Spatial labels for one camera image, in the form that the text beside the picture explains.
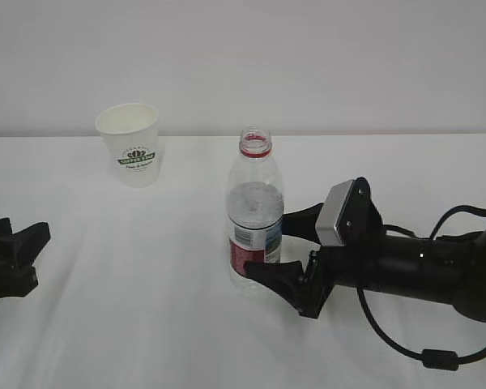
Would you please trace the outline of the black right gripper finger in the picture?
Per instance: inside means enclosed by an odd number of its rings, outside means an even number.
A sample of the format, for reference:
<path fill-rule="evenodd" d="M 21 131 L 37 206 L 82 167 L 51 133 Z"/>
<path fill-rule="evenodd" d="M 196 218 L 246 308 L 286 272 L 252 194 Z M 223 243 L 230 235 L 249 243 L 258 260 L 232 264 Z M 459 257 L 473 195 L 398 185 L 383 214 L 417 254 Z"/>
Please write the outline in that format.
<path fill-rule="evenodd" d="M 305 274 L 300 261 L 288 263 L 246 262 L 245 275 L 288 302 L 298 313 L 303 313 Z"/>
<path fill-rule="evenodd" d="M 284 236 L 298 237 L 321 244 L 315 229 L 315 224 L 322 210 L 322 203 L 317 203 L 312 207 L 301 211 L 284 214 L 282 218 L 282 234 Z"/>

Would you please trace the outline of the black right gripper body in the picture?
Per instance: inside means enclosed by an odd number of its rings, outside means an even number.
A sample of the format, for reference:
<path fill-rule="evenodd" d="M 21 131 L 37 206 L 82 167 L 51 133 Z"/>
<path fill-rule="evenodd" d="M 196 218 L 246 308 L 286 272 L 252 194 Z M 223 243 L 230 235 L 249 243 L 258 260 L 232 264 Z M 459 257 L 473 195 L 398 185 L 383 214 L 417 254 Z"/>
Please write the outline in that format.
<path fill-rule="evenodd" d="M 343 246 L 322 246 L 310 256 L 304 286 L 310 305 L 303 308 L 306 317 L 316 318 L 335 285 L 335 274 L 347 268 L 355 274 L 359 256 L 375 252 L 385 236 L 382 218 L 371 199 L 371 189 L 363 177 L 353 179 L 352 191 L 339 222 Z"/>

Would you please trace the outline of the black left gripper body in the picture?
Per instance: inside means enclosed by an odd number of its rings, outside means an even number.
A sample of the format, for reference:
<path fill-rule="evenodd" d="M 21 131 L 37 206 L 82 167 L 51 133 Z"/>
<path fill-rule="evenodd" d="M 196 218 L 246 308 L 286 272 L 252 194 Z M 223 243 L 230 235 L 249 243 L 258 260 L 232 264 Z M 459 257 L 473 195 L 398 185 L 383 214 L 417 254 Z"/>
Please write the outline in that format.
<path fill-rule="evenodd" d="M 6 297 L 26 297 L 38 286 L 33 262 L 21 267 L 0 261 L 0 299 Z"/>

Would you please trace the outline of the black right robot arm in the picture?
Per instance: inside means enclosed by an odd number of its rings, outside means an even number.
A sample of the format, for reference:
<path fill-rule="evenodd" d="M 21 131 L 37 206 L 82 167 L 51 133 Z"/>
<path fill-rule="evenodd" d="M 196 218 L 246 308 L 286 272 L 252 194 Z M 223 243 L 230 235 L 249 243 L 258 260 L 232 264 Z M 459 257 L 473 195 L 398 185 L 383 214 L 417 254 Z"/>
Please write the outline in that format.
<path fill-rule="evenodd" d="M 307 265 L 247 262 L 245 274 L 304 317 L 317 318 L 339 285 L 445 304 L 486 323 L 486 208 L 453 207 L 429 237 L 417 237 L 382 221 L 358 177 L 285 215 L 282 233 L 318 244 Z"/>

